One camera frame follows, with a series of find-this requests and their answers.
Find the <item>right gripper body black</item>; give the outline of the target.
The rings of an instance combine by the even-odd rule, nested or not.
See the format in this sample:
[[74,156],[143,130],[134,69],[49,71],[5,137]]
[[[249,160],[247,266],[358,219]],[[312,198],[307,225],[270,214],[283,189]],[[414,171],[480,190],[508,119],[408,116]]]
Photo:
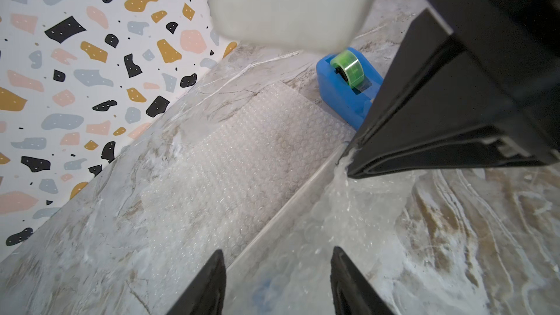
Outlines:
[[559,156],[559,0],[427,0],[529,128],[508,137],[535,157]]

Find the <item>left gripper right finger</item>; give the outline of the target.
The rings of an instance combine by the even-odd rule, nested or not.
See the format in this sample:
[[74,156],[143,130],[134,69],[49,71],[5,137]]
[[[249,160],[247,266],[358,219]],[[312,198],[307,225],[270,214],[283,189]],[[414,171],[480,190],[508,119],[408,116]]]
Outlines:
[[330,284],[336,315],[394,314],[341,247],[335,246],[332,254]]

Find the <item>clear glass wine bottle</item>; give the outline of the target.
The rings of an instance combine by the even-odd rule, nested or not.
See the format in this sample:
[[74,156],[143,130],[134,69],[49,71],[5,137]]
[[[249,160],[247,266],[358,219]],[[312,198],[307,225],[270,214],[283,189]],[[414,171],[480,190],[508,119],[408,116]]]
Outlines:
[[333,248],[366,278],[365,220],[338,147],[229,267],[224,314],[335,314]]

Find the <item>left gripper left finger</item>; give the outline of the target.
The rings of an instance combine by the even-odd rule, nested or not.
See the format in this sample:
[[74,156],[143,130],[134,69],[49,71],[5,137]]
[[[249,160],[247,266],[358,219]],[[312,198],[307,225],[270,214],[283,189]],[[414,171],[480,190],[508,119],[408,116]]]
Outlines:
[[181,294],[167,315],[220,315],[226,292],[223,251],[217,249]]

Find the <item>clear bubble wrap sheet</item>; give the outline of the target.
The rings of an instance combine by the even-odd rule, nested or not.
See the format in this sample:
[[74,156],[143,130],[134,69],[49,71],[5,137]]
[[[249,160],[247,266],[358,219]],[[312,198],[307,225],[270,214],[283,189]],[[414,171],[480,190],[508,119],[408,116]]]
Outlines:
[[[223,251],[227,270],[353,129],[293,89],[273,84],[214,133],[178,157],[143,192],[151,247],[149,300],[166,313],[210,255]],[[366,278],[395,313],[411,310],[413,281],[395,232],[414,174],[357,181],[367,252]]]

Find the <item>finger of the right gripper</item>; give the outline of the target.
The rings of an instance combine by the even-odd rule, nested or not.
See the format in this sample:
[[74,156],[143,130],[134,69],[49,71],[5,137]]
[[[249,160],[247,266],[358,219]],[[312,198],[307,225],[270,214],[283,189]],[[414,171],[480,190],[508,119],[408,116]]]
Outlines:
[[559,140],[529,117],[430,11],[410,25],[354,136],[348,174],[547,166]]

